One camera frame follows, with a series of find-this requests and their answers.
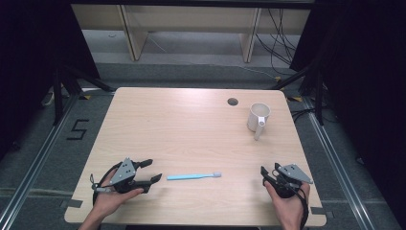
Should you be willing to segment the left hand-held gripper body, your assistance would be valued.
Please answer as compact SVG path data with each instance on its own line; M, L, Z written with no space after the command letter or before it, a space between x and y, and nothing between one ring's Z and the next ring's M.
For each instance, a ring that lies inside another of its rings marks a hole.
M120 194L125 194L132 190L138 189L139 186L134 180L138 168L138 162L134 162L130 158L126 158L119 165L118 169L110 179L109 185Z

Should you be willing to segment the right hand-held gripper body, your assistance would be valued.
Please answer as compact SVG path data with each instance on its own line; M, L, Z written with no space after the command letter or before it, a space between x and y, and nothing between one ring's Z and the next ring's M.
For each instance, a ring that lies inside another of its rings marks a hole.
M273 170L275 178L274 188L281 198L290 198L295 195L302 184L312 184L313 180L302 171L296 164L281 166L280 170Z

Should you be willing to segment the light blue toothbrush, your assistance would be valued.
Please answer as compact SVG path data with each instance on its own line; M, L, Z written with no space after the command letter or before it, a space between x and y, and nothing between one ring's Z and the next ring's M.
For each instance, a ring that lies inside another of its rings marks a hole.
M201 179L206 177L221 177L221 175L222 175L221 172L178 174L178 175L168 175L167 180Z

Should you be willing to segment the white cup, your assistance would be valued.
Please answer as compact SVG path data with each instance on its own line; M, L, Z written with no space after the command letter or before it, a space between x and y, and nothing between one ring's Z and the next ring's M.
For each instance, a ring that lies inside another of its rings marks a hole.
M270 114L271 109L265 103L253 103L251 105L247 127L254 132L254 139L256 141L258 141L262 135Z

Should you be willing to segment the person's left hand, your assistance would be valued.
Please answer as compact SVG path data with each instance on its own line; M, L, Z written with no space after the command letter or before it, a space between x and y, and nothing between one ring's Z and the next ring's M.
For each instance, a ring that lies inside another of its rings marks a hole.
M140 195L143 191L143 189L135 189L124 194L117 192L99 193L89 215L96 219L104 219L113 214L125 202Z

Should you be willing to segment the person's right hand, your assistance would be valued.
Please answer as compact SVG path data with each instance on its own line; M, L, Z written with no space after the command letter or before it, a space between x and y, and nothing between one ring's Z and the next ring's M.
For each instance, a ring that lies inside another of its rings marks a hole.
M302 230L301 223L305 209L300 198L297 195L290 198L279 197L268 181L264 182L264 187L272 199L275 214L282 230Z

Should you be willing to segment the grey tape patch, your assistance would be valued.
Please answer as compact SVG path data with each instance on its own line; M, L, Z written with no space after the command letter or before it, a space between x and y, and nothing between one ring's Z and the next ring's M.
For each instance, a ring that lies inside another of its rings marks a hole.
M82 200L76 200L76 199L64 199L60 203L61 208L68 208L68 207L73 207L73 208L79 208L82 204Z
M324 215L327 219L334 219L334 214L332 211L327 211L323 207L310 207L310 211L313 215Z

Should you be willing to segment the black metal stand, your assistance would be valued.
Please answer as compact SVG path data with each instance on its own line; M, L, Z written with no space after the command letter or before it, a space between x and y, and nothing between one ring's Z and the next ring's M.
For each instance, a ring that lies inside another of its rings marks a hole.
M82 93L78 79L83 79L105 92L115 92L116 88L102 82L99 78L94 78L85 72L69 65L59 65L53 76L53 89L55 101L55 120L57 125L64 115L64 105L62 102L62 88L65 88L70 96L78 96Z
M323 122L323 76L316 64L309 64L304 69L290 76L286 80L278 82L271 87L271 90L280 90L288 84L303 78L299 88L299 93L302 96L309 95L311 92L315 95L315 117L322 126Z

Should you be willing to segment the light wooden shelf unit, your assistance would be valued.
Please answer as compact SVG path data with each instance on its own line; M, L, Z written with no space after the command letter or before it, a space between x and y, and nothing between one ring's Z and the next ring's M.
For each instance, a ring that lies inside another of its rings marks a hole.
M266 8L171 7L74 4L84 30L122 31L130 57L141 57L150 32L198 32L239 35L243 61L248 63L256 34L301 35L308 10Z

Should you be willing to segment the dark curtain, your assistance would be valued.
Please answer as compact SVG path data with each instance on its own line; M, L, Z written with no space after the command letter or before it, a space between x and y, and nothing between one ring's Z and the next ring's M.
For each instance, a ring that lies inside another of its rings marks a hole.
M0 160L65 66L100 76L71 0L0 0Z
M314 0L292 69L322 49L335 113L406 230L406 0Z

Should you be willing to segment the metal floor rail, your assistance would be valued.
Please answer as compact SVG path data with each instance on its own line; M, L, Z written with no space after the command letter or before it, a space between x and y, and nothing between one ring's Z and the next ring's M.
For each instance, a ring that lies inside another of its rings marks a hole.
M320 123L320 119L314 113L309 114L309 119L316 131L316 134L323 146L327 155L328 161L337 177L337 180L343 190L346 200L355 216L356 221L361 230L376 230L372 222L372 218L368 213L366 206L361 200L360 195L355 190L353 183L347 171L344 169L343 163L333 146L329 136L327 135L325 127Z
M31 187L36 182L46 160L48 159L52 147L55 145L61 130L71 113L72 108L77 103L79 96L70 96L62 109L62 115L52 126L34 161L26 171L20 184L13 190L12 197L5 210L0 215L0 230L10 230L14 220L21 210Z

